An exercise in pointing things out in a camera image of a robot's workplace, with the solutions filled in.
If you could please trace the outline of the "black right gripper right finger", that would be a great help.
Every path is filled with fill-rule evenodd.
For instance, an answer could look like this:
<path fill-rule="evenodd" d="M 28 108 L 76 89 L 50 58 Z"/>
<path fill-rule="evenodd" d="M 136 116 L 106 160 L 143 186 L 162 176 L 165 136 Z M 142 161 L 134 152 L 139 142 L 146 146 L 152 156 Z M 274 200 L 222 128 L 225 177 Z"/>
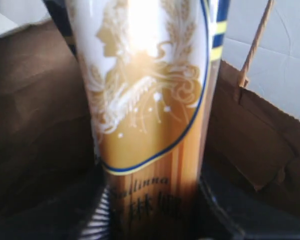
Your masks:
<path fill-rule="evenodd" d="M 300 219 L 264 204 L 216 171 L 201 172 L 198 228 L 212 240 L 300 240 Z"/>

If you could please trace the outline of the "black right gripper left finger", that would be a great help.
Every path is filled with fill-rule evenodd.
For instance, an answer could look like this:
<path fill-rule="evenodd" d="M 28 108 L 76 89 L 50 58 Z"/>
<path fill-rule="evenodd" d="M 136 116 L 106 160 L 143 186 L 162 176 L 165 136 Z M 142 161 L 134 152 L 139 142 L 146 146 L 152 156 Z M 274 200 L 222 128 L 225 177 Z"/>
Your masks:
<path fill-rule="evenodd" d="M 113 211 L 109 185 L 105 185 L 72 238 L 73 240 L 110 240 Z"/>

